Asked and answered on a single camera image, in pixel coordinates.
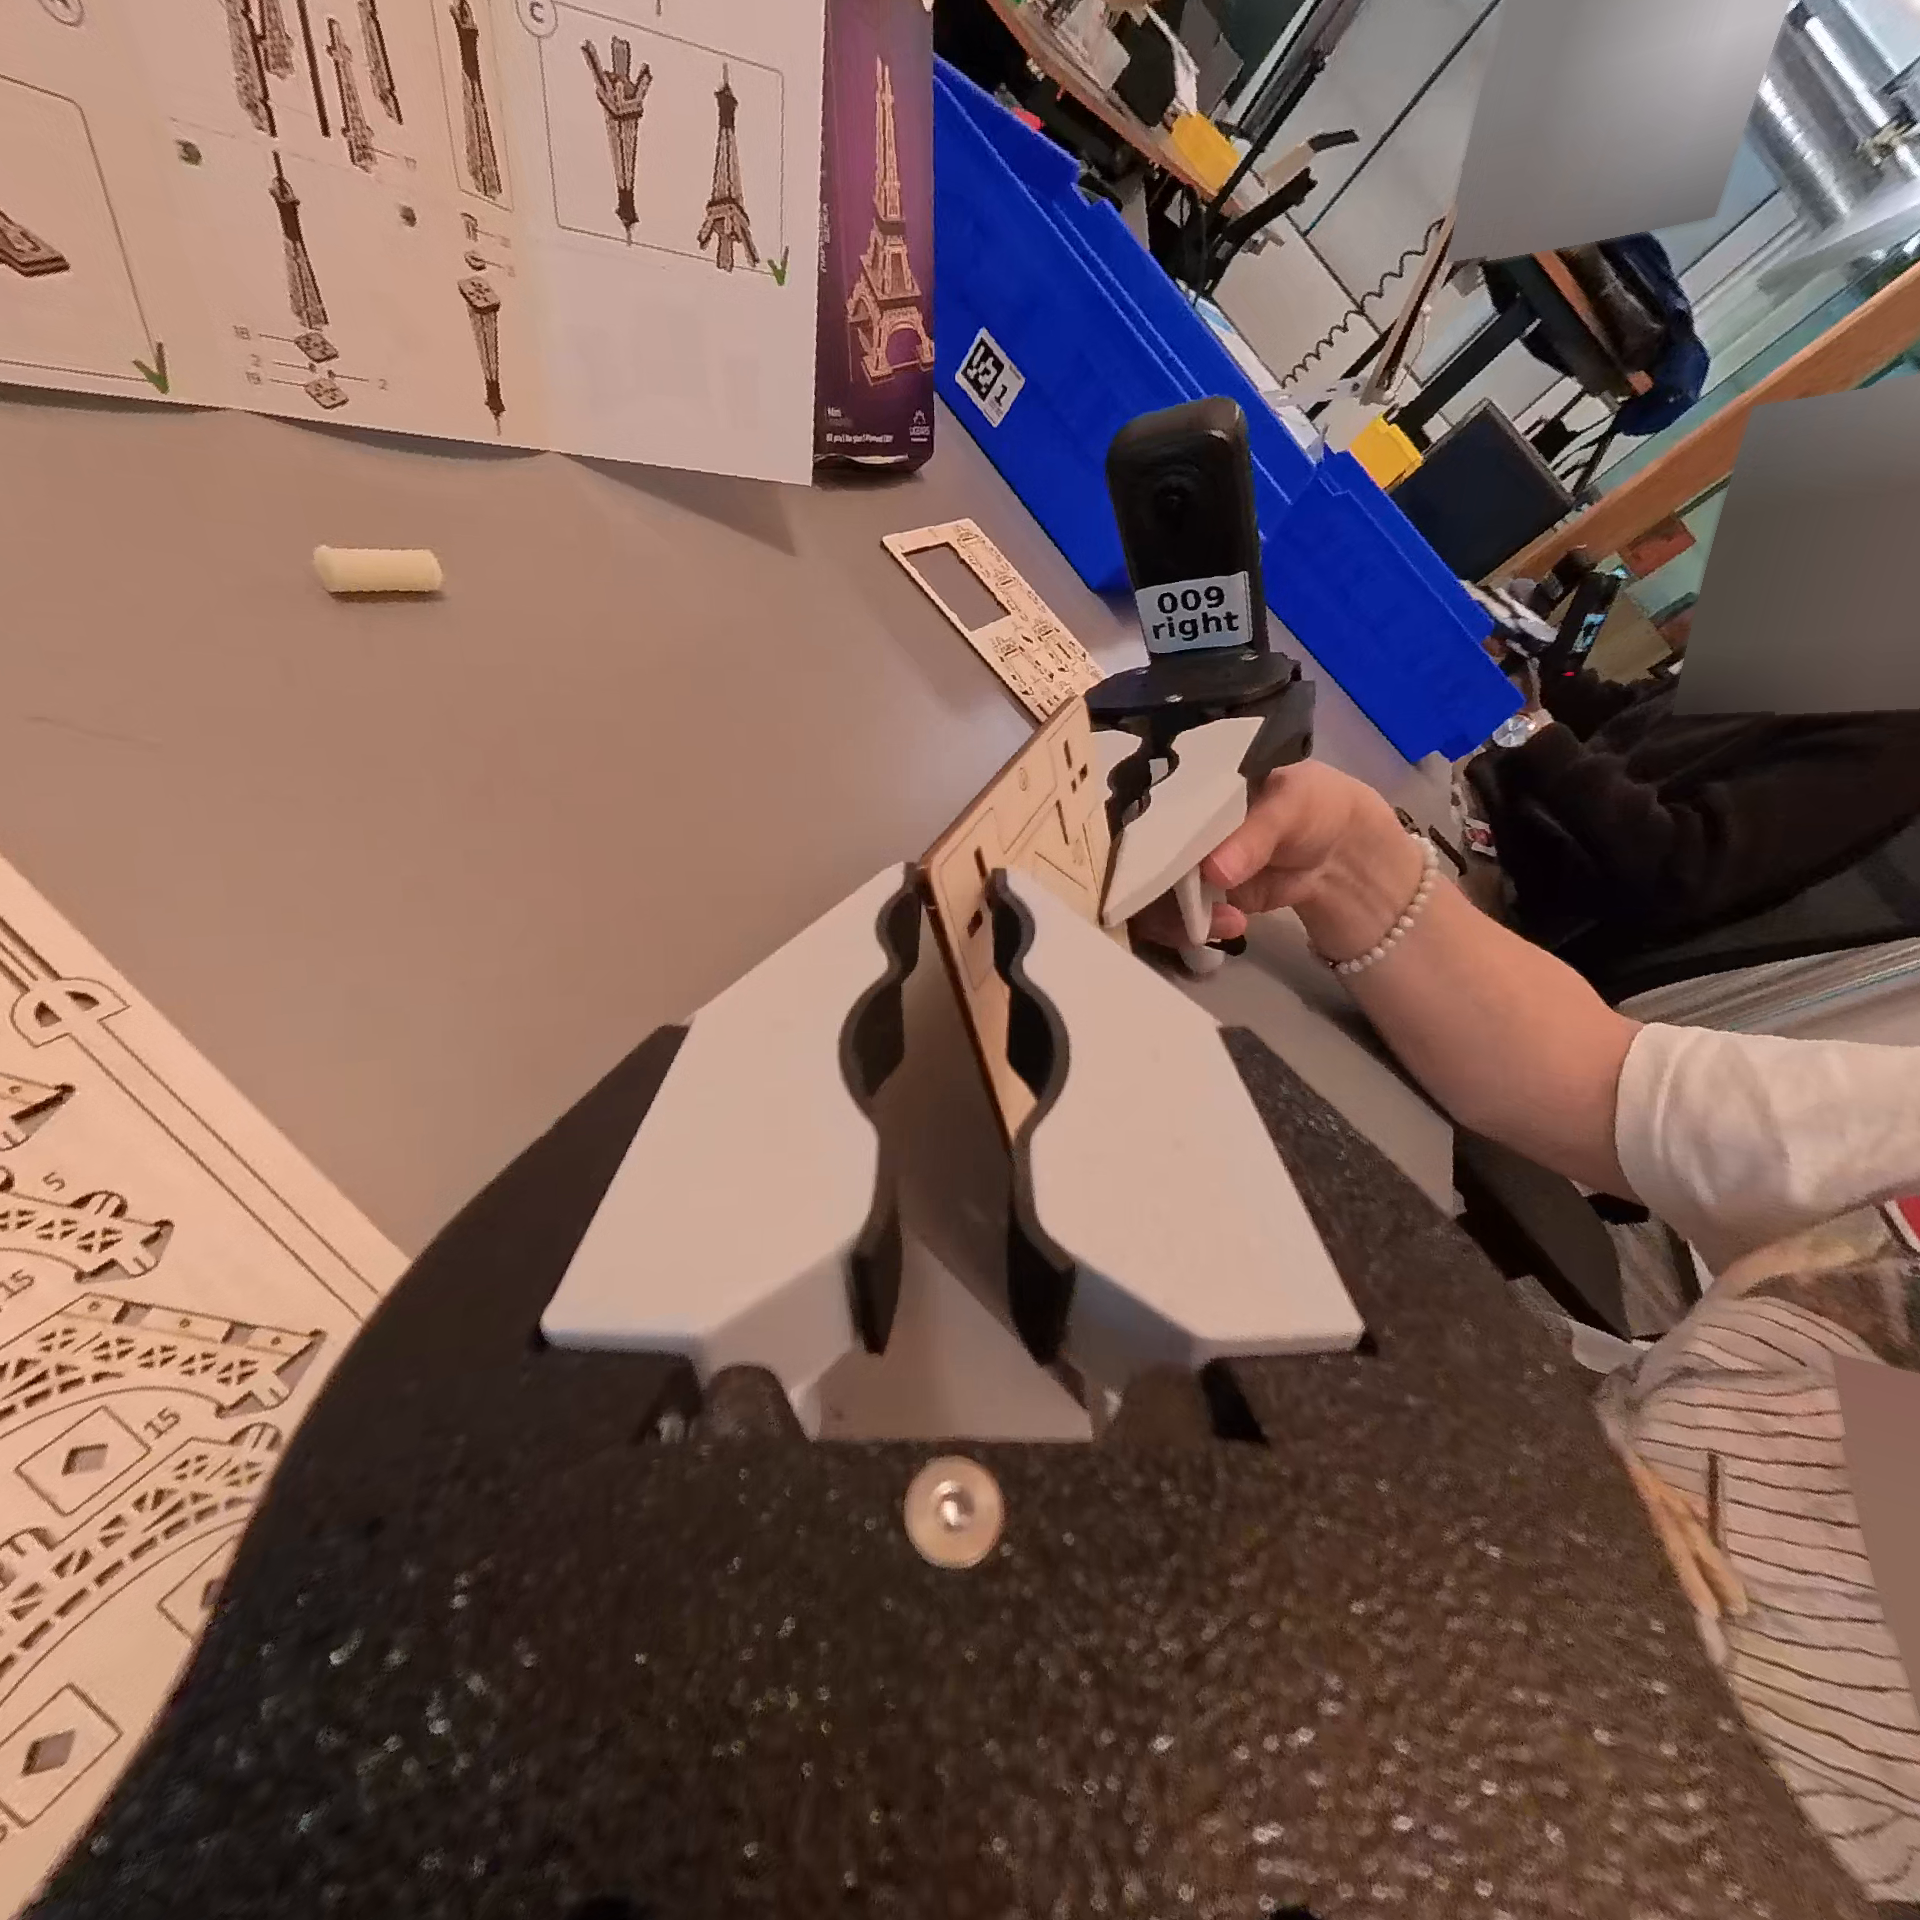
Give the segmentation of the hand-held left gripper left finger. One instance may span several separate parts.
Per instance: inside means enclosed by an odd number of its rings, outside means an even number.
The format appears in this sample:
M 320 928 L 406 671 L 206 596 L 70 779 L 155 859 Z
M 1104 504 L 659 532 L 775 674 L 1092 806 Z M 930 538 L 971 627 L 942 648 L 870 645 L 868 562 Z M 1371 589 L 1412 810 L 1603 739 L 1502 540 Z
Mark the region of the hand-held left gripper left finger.
M 672 1039 L 659 1090 L 541 1310 L 565 1354 L 775 1379 L 807 1437 L 822 1383 L 894 1330 L 903 1234 L 876 1106 L 906 1055 L 919 871 L 856 887 Z

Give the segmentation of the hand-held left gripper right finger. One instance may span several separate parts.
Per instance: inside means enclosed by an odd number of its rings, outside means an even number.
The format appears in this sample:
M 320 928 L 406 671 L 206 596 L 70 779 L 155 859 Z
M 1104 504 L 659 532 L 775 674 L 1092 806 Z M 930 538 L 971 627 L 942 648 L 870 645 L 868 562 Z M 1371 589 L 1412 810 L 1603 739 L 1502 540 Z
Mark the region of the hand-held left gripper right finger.
M 1360 1351 L 1360 1310 L 1226 1028 L 1022 872 L 991 878 L 1010 1143 L 1006 1290 L 1052 1373 L 1122 1397 L 1146 1373 Z

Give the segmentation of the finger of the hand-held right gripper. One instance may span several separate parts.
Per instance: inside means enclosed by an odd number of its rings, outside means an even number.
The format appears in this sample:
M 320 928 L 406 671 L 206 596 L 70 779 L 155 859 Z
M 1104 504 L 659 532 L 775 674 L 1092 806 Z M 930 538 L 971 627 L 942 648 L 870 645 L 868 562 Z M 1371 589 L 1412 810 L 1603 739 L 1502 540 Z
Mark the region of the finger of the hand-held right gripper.
M 1182 763 L 1152 783 L 1112 844 L 1100 918 L 1124 924 L 1191 878 L 1244 820 L 1246 782 L 1234 763 Z
M 1226 715 L 1199 727 L 1189 727 L 1163 743 L 1147 743 L 1110 772 L 1110 828 L 1112 840 L 1138 813 L 1152 783 L 1182 763 L 1223 766 L 1234 763 L 1246 782 L 1242 763 L 1260 739 L 1264 720 L 1258 715 Z

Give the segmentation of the wooden puzzle sheet square cutout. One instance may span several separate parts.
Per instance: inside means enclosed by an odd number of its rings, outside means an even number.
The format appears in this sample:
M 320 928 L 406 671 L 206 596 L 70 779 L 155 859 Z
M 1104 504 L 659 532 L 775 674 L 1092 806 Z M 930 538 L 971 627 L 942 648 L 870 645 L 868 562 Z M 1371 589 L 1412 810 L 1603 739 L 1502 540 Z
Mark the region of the wooden puzzle sheet square cutout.
M 1100 744 L 1086 700 L 1069 698 L 919 867 L 930 928 L 1006 1144 L 1038 1100 L 1006 1060 L 1010 991 L 995 965 L 990 883 L 998 871 L 1022 872 L 1101 928 L 1112 863 L 1110 768 L 1131 749 L 1117 734 Z

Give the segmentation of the person's right forearm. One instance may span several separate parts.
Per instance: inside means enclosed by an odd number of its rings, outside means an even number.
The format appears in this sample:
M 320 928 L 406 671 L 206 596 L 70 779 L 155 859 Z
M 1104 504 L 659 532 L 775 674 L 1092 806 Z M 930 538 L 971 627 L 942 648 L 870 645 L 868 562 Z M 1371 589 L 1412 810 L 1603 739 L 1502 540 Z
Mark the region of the person's right forearm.
M 1382 963 L 1336 980 L 1466 1132 L 1592 1191 L 1632 1192 L 1616 1126 L 1642 1026 L 1452 880 Z

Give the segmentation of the grey desk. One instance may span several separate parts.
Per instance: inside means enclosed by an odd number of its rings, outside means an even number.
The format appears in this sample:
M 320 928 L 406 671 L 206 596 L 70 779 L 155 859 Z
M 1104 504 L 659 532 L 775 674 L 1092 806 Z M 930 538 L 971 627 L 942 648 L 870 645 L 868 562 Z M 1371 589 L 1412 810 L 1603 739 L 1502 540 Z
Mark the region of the grey desk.
M 75 394 L 2 429 L 5 856 L 406 1254 L 1024 740 L 880 538 L 973 519 L 1140 659 L 950 415 L 815 486 Z M 334 599 L 318 543 L 444 592 Z

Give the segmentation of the person's right hand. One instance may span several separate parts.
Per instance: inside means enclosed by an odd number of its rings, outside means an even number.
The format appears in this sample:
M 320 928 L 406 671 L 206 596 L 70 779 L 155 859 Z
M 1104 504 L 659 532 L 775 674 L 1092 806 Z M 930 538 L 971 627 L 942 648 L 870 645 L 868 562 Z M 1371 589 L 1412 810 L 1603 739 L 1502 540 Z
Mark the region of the person's right hand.
M 1440 887 L 1437 852 L 1366 783 L 1317 762 L 1267 775 L 1244 820 L 1203 862 L 1207 935 L 1292 912 L 1336 975 L 1382 963 Z

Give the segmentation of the wooden puzzle sheet rectangular hole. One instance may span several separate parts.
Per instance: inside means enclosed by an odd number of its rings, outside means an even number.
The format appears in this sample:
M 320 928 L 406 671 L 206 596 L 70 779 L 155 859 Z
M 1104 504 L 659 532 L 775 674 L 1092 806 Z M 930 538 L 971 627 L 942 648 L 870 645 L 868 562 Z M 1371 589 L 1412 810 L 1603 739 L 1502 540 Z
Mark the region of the wooden puzzle sheet rectangular hole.
M 1090 648 L 973 519 L 883 534 L 880 546 L 1038 727 L 1101 682 Z M 984 595 L 987 615 L 960 610 L 934 582 L 938 555 Z

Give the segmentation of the dark computer monitor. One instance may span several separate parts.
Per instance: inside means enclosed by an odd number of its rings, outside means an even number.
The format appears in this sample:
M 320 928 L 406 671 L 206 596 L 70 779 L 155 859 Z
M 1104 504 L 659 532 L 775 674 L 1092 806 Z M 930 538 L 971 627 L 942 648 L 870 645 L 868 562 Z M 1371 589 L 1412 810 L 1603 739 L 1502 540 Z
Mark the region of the dark computer monitor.
M 1495 403 L 1480 399 L 1390 491 L 1459 573 L 1484 573 L 1574 511 L 1574 495 Z

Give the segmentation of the blue plastic bin white tag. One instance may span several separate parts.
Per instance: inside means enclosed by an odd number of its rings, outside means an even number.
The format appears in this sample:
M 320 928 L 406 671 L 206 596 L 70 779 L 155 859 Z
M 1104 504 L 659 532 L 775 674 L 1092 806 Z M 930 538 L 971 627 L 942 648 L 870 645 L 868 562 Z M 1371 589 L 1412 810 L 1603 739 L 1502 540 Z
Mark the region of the blue plastic bin white tag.
M 1116 434 L 1199 398 L 1234 399 L 1262 534 L 1315 458 L 1072 155 L 948 62 L 933 64 L 934 383 L 1086 584 L 1124 572 L 1106 479 Z

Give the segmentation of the large wooden sheet lattice parts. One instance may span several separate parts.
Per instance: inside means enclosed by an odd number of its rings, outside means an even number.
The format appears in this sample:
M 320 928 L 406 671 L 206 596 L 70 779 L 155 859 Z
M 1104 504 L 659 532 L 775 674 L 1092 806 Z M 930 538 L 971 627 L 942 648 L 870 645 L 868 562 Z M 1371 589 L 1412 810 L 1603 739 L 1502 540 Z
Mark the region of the large wooden sheet lattice parts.
M 2 1907 L 101 1811 L 405 1269 L 2 868 Z

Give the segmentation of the dark blue backpack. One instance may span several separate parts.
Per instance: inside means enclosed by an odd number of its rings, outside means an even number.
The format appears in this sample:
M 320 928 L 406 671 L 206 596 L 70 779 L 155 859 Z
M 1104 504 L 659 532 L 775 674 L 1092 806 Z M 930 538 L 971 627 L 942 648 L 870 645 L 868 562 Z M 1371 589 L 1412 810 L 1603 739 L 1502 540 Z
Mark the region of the dark blue backpack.
M 1663 242 L 1647 230 L 1624 232 L 1599 242 L 1598 258 L 1644 316 L 1622 342 L 1629 367 L 1650 381 L 1646 407 L 1683 413 L 1706 394 L 1712 354 Z

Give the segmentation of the purple puzzle box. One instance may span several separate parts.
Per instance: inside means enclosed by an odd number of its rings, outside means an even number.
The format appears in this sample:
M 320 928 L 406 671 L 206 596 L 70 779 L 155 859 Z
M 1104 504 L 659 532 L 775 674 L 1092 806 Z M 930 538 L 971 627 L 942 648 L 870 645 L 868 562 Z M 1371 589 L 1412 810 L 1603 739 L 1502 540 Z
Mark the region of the purple puzzle box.
M 933 18 L 830 2 L 814 461 L 914 470 L 934 431 Z

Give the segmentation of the white tower instruction sheet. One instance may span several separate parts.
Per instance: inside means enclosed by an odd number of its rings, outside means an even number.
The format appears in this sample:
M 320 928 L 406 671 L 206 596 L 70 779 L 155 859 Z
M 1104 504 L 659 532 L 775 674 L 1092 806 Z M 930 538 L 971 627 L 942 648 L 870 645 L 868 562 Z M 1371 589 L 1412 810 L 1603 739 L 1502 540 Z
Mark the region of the white tower instruction sheet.
M 805 485 L 826 4 L 5 2 L 27 387 Z

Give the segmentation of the cream wax stick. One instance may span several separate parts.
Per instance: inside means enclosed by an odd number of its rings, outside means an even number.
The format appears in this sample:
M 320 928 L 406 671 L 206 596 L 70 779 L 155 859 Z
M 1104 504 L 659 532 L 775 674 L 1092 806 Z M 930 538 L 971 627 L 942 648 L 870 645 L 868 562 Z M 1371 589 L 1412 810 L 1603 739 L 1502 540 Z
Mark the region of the cream wax stick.
M 444 592 L 444 564 L 423 546 L 318 543 L 314 568 L 334 599 L 434 596 Z

